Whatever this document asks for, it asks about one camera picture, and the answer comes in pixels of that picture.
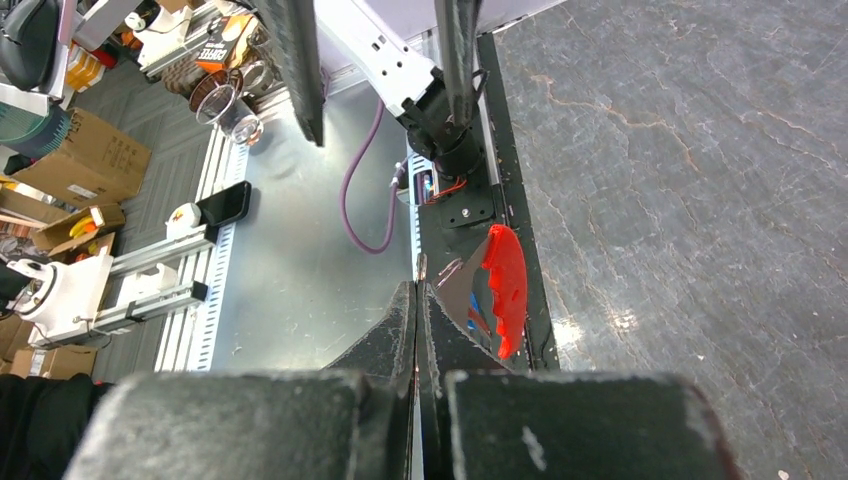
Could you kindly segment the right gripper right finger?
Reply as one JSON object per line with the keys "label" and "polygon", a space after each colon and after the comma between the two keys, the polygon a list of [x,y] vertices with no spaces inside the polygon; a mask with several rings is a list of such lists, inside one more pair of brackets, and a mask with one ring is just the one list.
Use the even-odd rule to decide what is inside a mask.
{"label": "right gripper right finger", "polygon": [[511,371],[465,332],[447,313],[429,283],[418,284],[418,390],[445,398],[449,385]]}

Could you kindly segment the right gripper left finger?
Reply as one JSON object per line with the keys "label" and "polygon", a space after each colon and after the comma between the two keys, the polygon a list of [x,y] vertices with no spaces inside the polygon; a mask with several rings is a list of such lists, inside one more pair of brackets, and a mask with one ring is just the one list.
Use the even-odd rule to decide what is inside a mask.
{"label": "right gripper left finger", "polygon": [[324,369],[359,371],[376,386],[406,397],[415,370],[416,297],[416,283],[401,282],[383,317]]}

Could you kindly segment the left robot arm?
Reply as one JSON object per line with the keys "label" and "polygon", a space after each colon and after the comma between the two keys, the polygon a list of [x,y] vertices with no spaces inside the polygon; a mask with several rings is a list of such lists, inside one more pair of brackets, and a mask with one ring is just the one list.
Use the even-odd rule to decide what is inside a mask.
{"label": "left robot arm", "polygon": [[467,177],[484,160],[472,124],[487,81],[474,67],[479,1],[435,2],[441,60],[412,49],[365,1],[256,1],[274,59],[306,140],[324,144],[319,36],[359,69],[407,132],[413,150],[445,179]]}

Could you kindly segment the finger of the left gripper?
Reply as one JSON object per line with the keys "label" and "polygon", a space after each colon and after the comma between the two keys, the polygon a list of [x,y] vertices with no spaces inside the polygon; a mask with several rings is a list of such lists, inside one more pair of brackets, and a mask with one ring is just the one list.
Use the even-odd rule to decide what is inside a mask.
{"label": "finger of the left gripper", "polygon": [[467,127],[472,121],[474,40],[481,2],[435,0],[435,13],[444,83],[453,123]]}
{"label": "finger of the left gripper", "polygon": [[323,80],[312,0],[256,0],[272,53],[306,140],[324,145]]}

